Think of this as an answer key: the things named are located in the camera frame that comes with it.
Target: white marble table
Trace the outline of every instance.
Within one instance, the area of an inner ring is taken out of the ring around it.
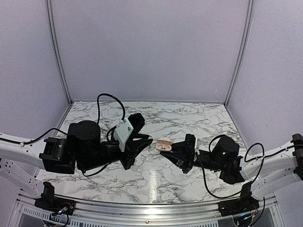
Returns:
[[[183,141],[185,134],[199,137],[200,149],[207,149],[210,140],[220,134],[231,136],[240,144],[240,155],[245,154],[242,140],[223,105],[163,102],[124,102],[126,116],[140,112],[145,118],[142,133],[151,135],[154,142],[137,157],[131,169],[125,171],[120,162],[105,171],[84,177],[79,170],[74,175],[54,174],[40,170],[38,179],[49,181],[55,192],[76,198],[119,203],[189,203],[214,200],[203,184],[202,170],[193,167],[186,175],[155,149],[160,137],[173,142]],[[121,118],[122,110],[116,102],[101,103],[101,137]],[[68,130],[72,122],[97,120],[95,102],[76,102],[68,113],[61,130]],[[219,173],[206,170],[210,190],[226,196],[241,189],[241,184],[228,185]]]

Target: metal frame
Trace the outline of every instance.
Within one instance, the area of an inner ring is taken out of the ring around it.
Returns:
[[[70,217],[71,222],[68,226],[83,226],[90,222],[95,227],[109,226],[109,227],[129,227],[129,226],[174,226],[174,227],[192,227],[205,226],[207,223],[216,223],[217,220],[224,218],[231,218],[231,216],[221,217],[218,212],[219,201],[207,201],[196,203],[183,204],[163,204],[163,205],[142,205],[142,204],[118,204],[99,201],[87,201],[75,199],[75,211]],[[21,219],[24,208],[34,210],[34,215],[40,217],[35,212],[45,215],[50,213],[48,211],[34,207],[34,200],[28,197],[23,191],[17,198],[12,215],[10,217],[9,227],[16,226]],[[266,208],[277,206],[274,196],[266,199]]]
[[[234,71],[233,71],[231,84],[229,86],[229,89],[228,89],[228,92],[227,92],[227,95],[226,95],[226,98],[225,98],[225,102],[224,102],[225,106],[228,106],[228,104],[231,101],[232,94],[234,92],[234,89],[235,89],[235,86],[236,86],[236,83],[237,83],[237,80],[238,80],[238,77],[239,77],[239,74],[240,74],[240,70],[241,70],[245,50],[247,48],[247,43],[248,43],[248,40],[249,40],[249,37],[250,37],[250,30],[251,30],[251,25],[252,25],[252,16],[253,16],[253,10],[254,10],[254,2],[255,2],[255,0],[249,0],[249,2],[248,2],[242,41],[241,41],[241,45],[240,45],[240,50],[239,50],[237,62],[236,62],[236,65],[235,65],[235,68],[234,68]]]
[[[58,47],[58,42],[57,42],[57,36],[56,36],[56,30],[55,30],[55,26],[54,26],[53,7],[52,7],[51,0],[45,0],[45,5],[46,5],[48,26],[49,26],[49,29],[50,29],[50,35],[51,35],[51,40],[52,40],[52,44],[53,44],[53,52],[54,52],[54,57],[55,57],[55,60],[56,60],[56,65],[57,65],[57,68],[58,68],[60,81],[61,81],[61,84],[62,84],[62,88],[63,88],[63,91],[64,91],[66,101],[69,105],[71,105],[72,104],[72,99],[71,99],[70,91],[68,89],[65,72],[64,72],[62,60],[61,60],[61,57],[60,57],[60,52],[59,52],[59,47]]]

